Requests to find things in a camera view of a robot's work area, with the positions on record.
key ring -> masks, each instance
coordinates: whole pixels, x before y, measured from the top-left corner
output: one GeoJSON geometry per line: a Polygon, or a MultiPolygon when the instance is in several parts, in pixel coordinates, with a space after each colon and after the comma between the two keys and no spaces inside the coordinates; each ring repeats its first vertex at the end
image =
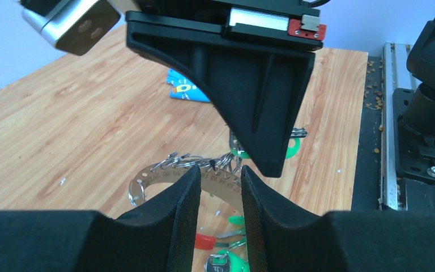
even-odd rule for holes
{"type": "Polygon", "coordinates": [[[235,174],[241,169],[242,158],[226,153],[217,159],[202,158],[185,154],[178,156],[173,152],[156,164],[144,167],[129,183],[128,197],[135,207],[146,201],[146,189],[152,184],[174,183],[182,177],[189,167],[198,165],[201,172],[201,188],[230,204],[243,214],[241,182],[235,174]]]}

green tag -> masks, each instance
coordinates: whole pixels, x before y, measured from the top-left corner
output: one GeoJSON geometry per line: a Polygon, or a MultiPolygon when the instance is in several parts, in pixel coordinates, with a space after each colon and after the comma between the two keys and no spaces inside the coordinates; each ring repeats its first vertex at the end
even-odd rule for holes
{"type": "Polygon", "coordinates": [[[244,266],[242,266],[242,272],[251,272],[251,268],[249,268],[249,263],[244,263],[244,266]]]}
{"type": "Polygon", "coordinates": [[[242,216],[231,216],[228,218],[228,222],[233,225],[244,225],[244,217],[242,216]]]}

metal tag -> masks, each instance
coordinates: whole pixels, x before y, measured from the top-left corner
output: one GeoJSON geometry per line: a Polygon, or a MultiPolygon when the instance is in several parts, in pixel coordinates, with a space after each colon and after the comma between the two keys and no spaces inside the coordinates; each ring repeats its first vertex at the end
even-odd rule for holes
{"type": "Polygon", "coordinates": [[[227,254],[211,254],[204,265],[205,272],[230,272],[231,262],[227,254]]]}

metal ring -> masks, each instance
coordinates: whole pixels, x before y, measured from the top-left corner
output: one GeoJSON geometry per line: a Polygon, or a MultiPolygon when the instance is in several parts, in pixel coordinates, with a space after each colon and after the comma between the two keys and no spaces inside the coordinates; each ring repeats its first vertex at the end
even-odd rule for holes
{"type": "MultiPolygon", "coordinates": [[[[158,167],[155,174],[144,176],[143,174],[146,172],[148,173],[148,169],[152,168],[152,166],[153,165],[149,165],[138,172],[136,177],[129,183],[129,199],[133,205],[140,206],[146,201],[147,196],[144,196],[143,192],[150,185],[156,183],[174,183],[187,172],[187,169],[184,168],[163,170],[158,167]]],[[[240,214],[244,213],[242,208],[241,184],[239,182],[239,177],[231,176],[228,180],[224,180],[223,178],[216,179],[216,176],[212,173],[210,175],[202,175],[201,183],[204,191],[229,203],[240,214]]]]}
{"type": "Polygon", "coordinates": [[[166,167],[168,167],[168,166],[170,166],[170,165],[175,165],[175,164],[177,164],[177,163],[179,163],[180,161],[182,161],[183,159],[185,159],[185,158],[187,158],[187,157],[189,157],[189,156],[191,156],[191,154],[190,153],[186,153],[186,154],[184,154],[184,155],[182,155],[182,156],[175,156],[174,157],[174,159],[172,159],[172,160],[170,160],[168,163],[166,163],[165,165],[163,164],[163,165],[161,165],[161,168],[162,169],[166,169],[166,167]]]}
{"type": "Polygon", "coordinates": [[[188,157],[185,158],[185,160],[178,161],[178,162],[175,164],[175,167],[183,167],[183,168],[186,168],[186,167],[191,167],[191,166],[193,166],[194,164],[199,165],[199,163],[200,163],[202,160],[203,160],[203,158],[202,158],[201,156],[192,156],[192,155],[189,155],[188,157]]]}
{"type": "Polygon", "coordinates": [[[233,169],[231,174],[235,174],[236,172],[241,170],[242,158],[238,156],[234,156],[236,158],[236,167],[233,169]]]}
{"type": "Polygon", "coordinates": [[[156,169],[157,169],[159,166],[161,166],[161,165],[163,165],[164,163],[168,162],[169,160],[171,160],[171,158],[176,157],[176,155],[177,155],[177,151],[175,151],[175,152],[169,154],[168,157],[167,157],[165,160],[161,161],[160,163],[156,163],[153,167],[151,167],[150,171],[151,171],[152,173],[156,172],[156,169]]]}

screw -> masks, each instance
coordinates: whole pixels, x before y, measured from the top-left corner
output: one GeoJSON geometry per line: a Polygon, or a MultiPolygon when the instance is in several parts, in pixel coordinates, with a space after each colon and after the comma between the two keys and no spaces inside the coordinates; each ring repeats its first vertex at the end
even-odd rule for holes
{"type": "Polygon", "coordinates": [[[78,32],[79,33],[83,33],[85,31],[87,31],[92,25],[92,21],[91,20],[85,20],[78,28],[78,32]]]}
{"type": "Polygon", "coordinates": [[[103,32],[103,28],[101,27],[94,29],[94,31],[91,33],[91,39],[98,38],[99,36],[101,36],[102,32],[103,32]]]}
{"type": "Polygon", "coordinates": [[[434,177],[435,178],[435,166],[430,167],[426,173],[430,176],[430,177],[434,177]]]}

